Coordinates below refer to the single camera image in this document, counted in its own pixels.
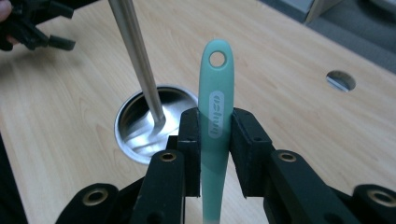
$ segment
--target gray floor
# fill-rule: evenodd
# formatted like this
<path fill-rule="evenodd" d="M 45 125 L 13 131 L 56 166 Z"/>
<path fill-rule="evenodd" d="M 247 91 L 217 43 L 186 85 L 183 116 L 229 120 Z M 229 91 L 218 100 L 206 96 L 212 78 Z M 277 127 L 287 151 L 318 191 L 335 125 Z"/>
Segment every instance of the gray floor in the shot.
<path fill-rule="evenodd" d="M 262 1 L 297 21 L 306 17 L 280 0 Z M 343 0 L 306 26 L 396 74 L 395 14 L 368 0 Z"/>

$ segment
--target brand logo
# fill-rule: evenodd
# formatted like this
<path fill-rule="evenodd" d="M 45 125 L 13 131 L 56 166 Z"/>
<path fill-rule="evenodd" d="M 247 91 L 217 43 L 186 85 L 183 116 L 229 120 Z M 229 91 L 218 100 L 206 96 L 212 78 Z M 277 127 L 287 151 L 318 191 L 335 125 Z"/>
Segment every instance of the brand logo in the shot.
<path fill-rule="evenodd" d="M 209 130 L 212 138 L 220 138 L 224 121 L 224 93 L 212 91 L 209 95 Z"/>

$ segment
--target black device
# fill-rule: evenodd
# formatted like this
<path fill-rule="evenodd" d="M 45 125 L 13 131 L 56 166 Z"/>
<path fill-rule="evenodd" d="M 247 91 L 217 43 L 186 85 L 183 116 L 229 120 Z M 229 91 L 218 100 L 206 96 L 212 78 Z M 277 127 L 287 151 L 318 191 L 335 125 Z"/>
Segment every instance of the black device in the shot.
<path fill-rule="evenodd" d="M 56 35 L 48 37 L 35 26 L 58 16 L 71 19 L 75 9 L 95 1 L 97 0 L 10 0 L 12 12 L 5 21 L 0 22 L 0 49 L 13 49 L 7 41 L 7 36 L 10 35 L 30 50 L 38 47 L 72 50 L 75 41 Z"/>
<path fill-rule="evenodd" d="M 396 223 L 396 192 L 360 185 L 352 196 L 327 186 L 303 157 L 275 150 L 248 111 L 235 108 L 230 152 L 245 197 L 263 197 L 270 223 Z M 145 177 L 125 189 L 93 184 L 66 206 L 57 223 L 184 223 L 185 197 L 200 196 L 197 108 L 181 115 L 179 135 L 151 159 Z"/>

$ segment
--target handle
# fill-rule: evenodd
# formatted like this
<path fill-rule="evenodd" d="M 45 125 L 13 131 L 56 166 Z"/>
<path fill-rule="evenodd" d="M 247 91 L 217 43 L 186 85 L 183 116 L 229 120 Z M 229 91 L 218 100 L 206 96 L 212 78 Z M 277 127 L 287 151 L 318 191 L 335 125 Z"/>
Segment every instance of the handle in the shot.
<path fill-rule="evenodd" d="M 163 124 L 165 122 L 163 106 L 151 72 L 149 57 L 140 33 L 136 13 L 134 12 L 134 3 L 132 0 L 108 0 L 108 2 L 116 18 L 154 123 Z"/>
<path fill-rule="evenodd" d="M 211 63 L 214 53 L 223 64 Z M 233 113 L 233 53 L 220 39 L 210 41 L 201 61 L 198 109 L 201 123 L 201 170 L 204 223 L 219 223 L 229 155 Z"/>

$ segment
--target ladle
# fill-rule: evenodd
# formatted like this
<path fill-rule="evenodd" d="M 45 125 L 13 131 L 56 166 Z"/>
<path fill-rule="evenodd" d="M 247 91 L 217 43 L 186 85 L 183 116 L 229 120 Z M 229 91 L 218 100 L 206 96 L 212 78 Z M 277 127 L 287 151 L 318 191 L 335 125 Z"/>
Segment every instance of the ladle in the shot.
<path fill-rule="evenodd" d="M 180 87 L 155 84 L 132 0 L 109 0 L 142 92 L 121 107 L 115 135 L 121 150 L 135 161 L 149 164 L 165 149 L 169 135 L 178 133 L 180 115 L 197 106 L 197 97 Z"/>

